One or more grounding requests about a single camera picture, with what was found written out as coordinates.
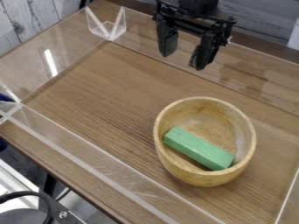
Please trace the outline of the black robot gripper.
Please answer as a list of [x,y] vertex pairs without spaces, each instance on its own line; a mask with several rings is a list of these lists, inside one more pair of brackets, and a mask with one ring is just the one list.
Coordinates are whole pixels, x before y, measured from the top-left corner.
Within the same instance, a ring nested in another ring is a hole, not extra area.
[[177,48],[179,31],[200,37],[200,44],[190,59],[198,71],[214,61],[220,46],[231,40],[234,16],[220,12],[219,0],[155,0],[157,45],[160,54],[168,57]]

